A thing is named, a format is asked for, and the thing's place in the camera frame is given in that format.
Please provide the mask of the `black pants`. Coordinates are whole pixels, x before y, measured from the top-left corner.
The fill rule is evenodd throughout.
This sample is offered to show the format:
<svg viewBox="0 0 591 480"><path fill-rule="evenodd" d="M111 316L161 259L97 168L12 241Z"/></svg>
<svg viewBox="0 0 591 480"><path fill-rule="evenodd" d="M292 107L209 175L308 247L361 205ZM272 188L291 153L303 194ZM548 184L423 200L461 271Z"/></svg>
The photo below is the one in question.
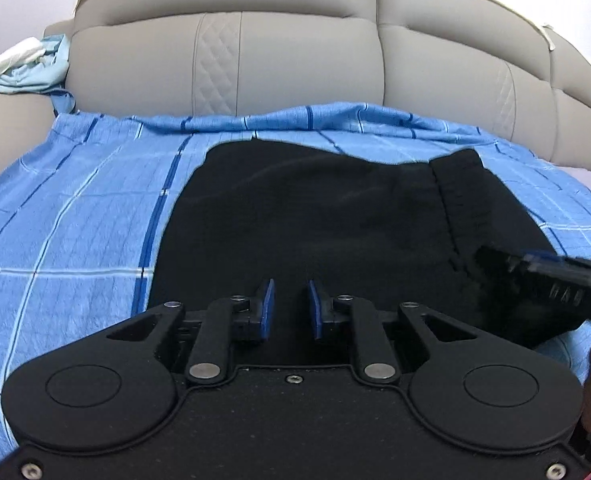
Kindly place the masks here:
<svg viewBox="0 0 591 480"><path fill-rule="evenodd" d="M149 304L211 301L276 285L265 361L293 361L312 339L306 284L393 310L404 301L527 348L575 330L564 307L519 299L475 253L550 250L524 206L463 150L386 165L282 142L215 146L178 196Z"/></svg>

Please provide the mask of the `blue plaid bed sheet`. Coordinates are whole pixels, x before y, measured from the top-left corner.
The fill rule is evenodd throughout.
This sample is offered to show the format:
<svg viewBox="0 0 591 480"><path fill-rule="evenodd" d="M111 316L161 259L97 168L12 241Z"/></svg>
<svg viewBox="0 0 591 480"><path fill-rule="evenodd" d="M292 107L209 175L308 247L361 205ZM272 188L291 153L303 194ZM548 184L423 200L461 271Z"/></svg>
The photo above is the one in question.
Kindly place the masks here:
<svg viewBox="0 0 591 480"><path fill-rule="evenodd" d="M276 140L371 162L476 150L561 254L591 259L591 191L523 146L366 103L252 116L58 116L0 174L0 390L30 359L143 312L162 232L213 146ZM16 446L0 407L0 460Z"/></svg>

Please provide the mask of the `light blue crumpled cloth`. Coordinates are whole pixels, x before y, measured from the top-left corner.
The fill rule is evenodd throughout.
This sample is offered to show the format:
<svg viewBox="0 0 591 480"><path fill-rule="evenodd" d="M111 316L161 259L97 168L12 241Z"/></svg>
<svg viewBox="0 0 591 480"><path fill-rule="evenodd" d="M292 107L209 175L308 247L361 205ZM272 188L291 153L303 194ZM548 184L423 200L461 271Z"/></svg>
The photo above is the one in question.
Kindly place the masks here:
<svg viewBox="0 0 591 480"><path fill-rule="evenodd" d="M52 101L56 115L72 113L75 99L64 88L69 58L65 34L20 41L0 54L0 94L41 94Z"/></svg>

